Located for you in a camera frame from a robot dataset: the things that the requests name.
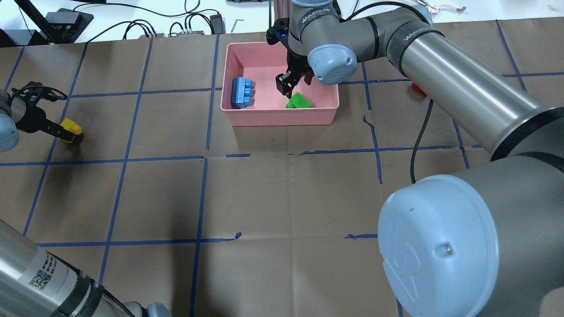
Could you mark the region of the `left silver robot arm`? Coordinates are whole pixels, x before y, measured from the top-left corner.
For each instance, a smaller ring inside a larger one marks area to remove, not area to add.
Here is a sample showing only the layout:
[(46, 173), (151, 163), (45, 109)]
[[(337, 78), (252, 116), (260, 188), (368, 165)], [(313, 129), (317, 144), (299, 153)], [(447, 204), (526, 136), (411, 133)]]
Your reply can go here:
[[(1, 92), (1, 150), (12, 150), (19, 132), (38, 131), (69, 144), (79, 144), (83, 132), (72, 120), (50, 121), (41, 100), (66, 100), (67, 94), (40, 82)], [(170, 317), (161, 303), (143, 307), (122, 302), (110, 291), (60, 257), (1, 222), (0, 297), (3, 317)]]

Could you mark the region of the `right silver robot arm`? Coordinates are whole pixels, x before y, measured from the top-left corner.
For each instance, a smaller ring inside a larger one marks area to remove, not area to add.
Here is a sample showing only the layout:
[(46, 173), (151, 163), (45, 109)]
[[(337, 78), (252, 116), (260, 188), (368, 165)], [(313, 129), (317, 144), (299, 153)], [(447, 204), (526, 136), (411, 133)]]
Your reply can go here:
[(472, 315), (488, 260), (499, 267), (486, 317), (562, 316), (563, 172), (533, 157), (489, 153), (435, 102), (408, 180), (408, 157), (428, 99), (407, 81), (340, 87), (344, 104), (370, 103), (373, 148), (307, 145), (288, 156), (297, 317)]

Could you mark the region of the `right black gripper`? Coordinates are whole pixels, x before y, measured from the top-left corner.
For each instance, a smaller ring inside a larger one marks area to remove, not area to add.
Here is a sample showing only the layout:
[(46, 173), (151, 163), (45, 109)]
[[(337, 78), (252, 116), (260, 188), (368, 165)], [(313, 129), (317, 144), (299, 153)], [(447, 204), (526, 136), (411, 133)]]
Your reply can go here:
[(299, 82), (303, 78), (304, 83), (308, 86), (312, 84), (315, 76), (312, 68), (308, 63), (308, 57), (297, 54), (292, 50), (287, 52), (288, 68), (286, 73), (276, 76), (276, 88), (286, 98), (290, 98), (295, 87), (295, 82)]

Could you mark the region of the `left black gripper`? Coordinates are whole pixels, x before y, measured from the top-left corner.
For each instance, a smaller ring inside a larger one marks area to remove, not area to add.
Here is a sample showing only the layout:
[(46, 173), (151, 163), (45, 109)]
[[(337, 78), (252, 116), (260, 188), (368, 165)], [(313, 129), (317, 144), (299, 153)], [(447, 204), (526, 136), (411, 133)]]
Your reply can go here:
[(16, 128), (22, 132), (32, 134), (45, 132), (55, 138), (65, 139), (66, 130), (59, 124), (46, 120), (46, 113), (37, 104), (39, 96), (14, 96), (11, 101), (11, 118)]

